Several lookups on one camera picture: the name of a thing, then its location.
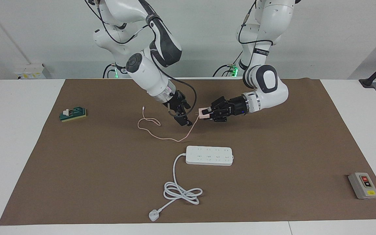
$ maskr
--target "pink cable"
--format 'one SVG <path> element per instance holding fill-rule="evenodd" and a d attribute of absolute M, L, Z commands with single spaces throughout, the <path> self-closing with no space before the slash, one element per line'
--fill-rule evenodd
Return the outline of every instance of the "pink cable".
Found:
<path fill-rule="evenodd" d="M 145 117 L 145 106 L 143 106 L 143 108 L 142 108 L 142 115 L 143 115 L 143 118 L 140 119 L 139 122 L 137 123 L 137 127 L 138 127 L 139 129 L 147 131 L 151 136 L 153 136 L 153 137 L 155 137 L 155 138 L 157 138 L 157 139 L 160 139 L 160 140 L 173 140 L 173 141 L 178 142 L 178 143 L 181 142 L 182 140 L 185 140 L 185 139 L 189 136 L 189 134 L 191 134 L 192 129 L 194 128 L 195 124 L 198 122 L 198 119 L 200 118 L 200 116 L 197 116 L 197 120 L 194 122 L 194 124 L 193 124 L 192 127 L 191 127 L 191 130 L 189 130 L 188 134 L 187 134 L 184 138 L 182 138 L 181 140 L 176 140 L 176 139 L 172 139 L 172 138 L 161 138 L 161 137 L 157 137 L 157 136 L 153 135 L 153 134 L 150 132 L 150 130 L 145 129 L 145 128 L 141 128 L 141 127 L 140 127 L 140 122 L 143 121 L 143 120 L 146 120 L 146 121 L 148 121 L 148 122 L 153 122 L 153 123 L 155 123 L 155 124 L 158 125 L 158 126 L 162 126 L 162 125 L 161 125 L 161 122 L 159 122 L 158 119 L 155 119 L 155 118 L 146 118 L 146 117 Z"/>

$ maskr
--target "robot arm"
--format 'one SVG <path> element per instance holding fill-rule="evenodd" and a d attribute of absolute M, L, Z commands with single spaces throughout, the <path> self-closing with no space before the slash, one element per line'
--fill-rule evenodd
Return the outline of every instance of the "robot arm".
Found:
<path fill-rule="evenodd" d="M 150 96 L 163 103 L 170 114 L 170 110 L 173 110 L 175 115 L 171 115 L 181 126 L 192 125 L 185 111 L 185 109 L 191 108 L 185 99 L 185 95 L 176 89 L 176 86 L 156 63 L 157 61 L 162 67 L 168 67 L 178 62 L 182 55 L 182 48 L 152 6 L 145 0 L 100 0 L 99 5 L 99 9 L 104 5 L 106 15 L 111 16 L 111 21 L 116 21 L 118 24 L 126 23 L 128 27 L 131 23 L 146 21 L 155 38 L 148 47 L 128 59 L 125 63 L 126 72 Z M 118 29 L 114 38 L 123 42 L 128 40 L 132 34 L 125 29 Z M 122 67 L 122 58 L 128 55 L 129 49 L 122 43 L 116 43 L 109 39 L 108 35 L 105 35 L 106 32 L 96 31 L 94 40 L 97 45 L 113 53 L 116 64 L 120 68 L 124 68 Z"/>
<path fill-rule="evenodd" d="M 205 118 L 215 122 L 226 122 L 231 115 L 271 108 L 282 104 L 288 98 L 287 86 L 279 78 L 276 69 L 265 64 L 265 61 L 270 47 L 279 41 L 281 34 L 290 24 L 295 2 L 258 0 L 255 3 L 255 19 L 258 24 L 246 24 L 251 8 L 237 32 L 237 39 L 243 46 L 242 58 L 239 60 L 239 67 L 245 70 L 243 82 L 254 90 L 230 100 L 220 97 L 210 107 L 201 110 Z"/>

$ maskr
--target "brown table mat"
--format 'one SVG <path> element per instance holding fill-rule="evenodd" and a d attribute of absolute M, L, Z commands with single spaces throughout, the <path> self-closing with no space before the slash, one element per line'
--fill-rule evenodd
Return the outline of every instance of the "brown table mat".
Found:
<path fill-rule="evenodd" d="M 231 147 L 230 167 L 176 166 L 179 184 L 200 187 L 200 205 L 178 200 L 156 223 L 376 219 L 376 199 L 359 200 L 347 175 L 376 177 L 318 80 L 284 80 L 288 100 L 227 123 L 200 120 L 183 143 L 166 108 L 131 80 L 66 80 L 0 219 L 0 225 L 150 223 L 168 201 L 175 157 L 188 145 Z M 190 80 L 198 107 L 248 91 L 241 80 Z M 192 104 L 192 92 L 176 84 Z M 62 123 L 66 108 L 88 117 Z M 195 120 L 194 111 L 190 115 Z"/>

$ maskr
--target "socket outlet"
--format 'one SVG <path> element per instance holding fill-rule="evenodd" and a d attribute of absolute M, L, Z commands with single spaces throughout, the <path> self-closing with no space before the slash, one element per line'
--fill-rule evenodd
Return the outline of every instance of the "socket outlet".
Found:
<path fill-rule="evenodd" d="M 233 153 L 227 147 L 188 146 L 185 162 L 193 165 L 231 165 Z"/>

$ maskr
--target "white plug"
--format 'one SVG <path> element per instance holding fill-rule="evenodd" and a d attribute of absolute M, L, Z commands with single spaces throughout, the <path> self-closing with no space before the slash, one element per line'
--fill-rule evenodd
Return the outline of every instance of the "white plug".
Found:
<path fill-rule="evenodd" d="M 69 109 L 64 110 L 64 111 L 63 111 L 63 115 L 65 115 L 65 116 L 69 116 Z"/>
<path fill-rule="evenodd" d="M 159 218 L 159 212 L 158 210 L 152 210 L 149 213 L 149 219 L 152 220 L 152 222 L 155 222 Z"/>
<path fill-rule="evenodd" d="M 199 108 L 198 109 L 198 115 L 200 116 L 200 119 L 208 119 L 208 118 L 210 118 L 210 114 L 203 114 L 203 110 L 207 110 L 207 109 L 209 109 L 209 108 Z"/>

